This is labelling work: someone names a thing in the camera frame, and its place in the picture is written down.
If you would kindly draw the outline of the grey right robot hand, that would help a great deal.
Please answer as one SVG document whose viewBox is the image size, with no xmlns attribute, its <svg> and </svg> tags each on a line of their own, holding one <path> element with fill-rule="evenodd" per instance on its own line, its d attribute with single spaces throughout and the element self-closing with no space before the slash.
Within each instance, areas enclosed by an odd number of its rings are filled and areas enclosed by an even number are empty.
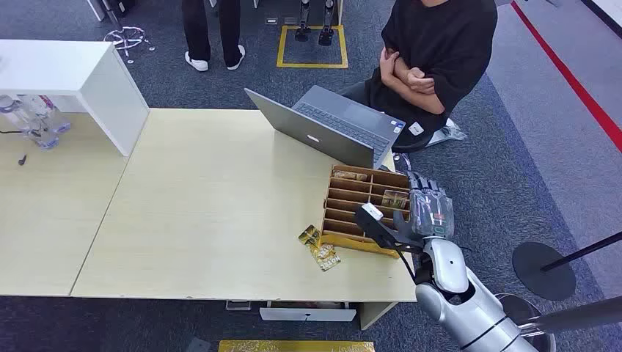
<svg viewBox="0 0 622 352">
<path fill-rule="evenodd" d="M 397 210 L 393 224 L 398 232 L 411 241 L 423 238 L 451 240 L 455 230 L 453 200 L 430 178 L 418 172 L 406 173 L 409 181 L 409 220 Z"/>
</svg>

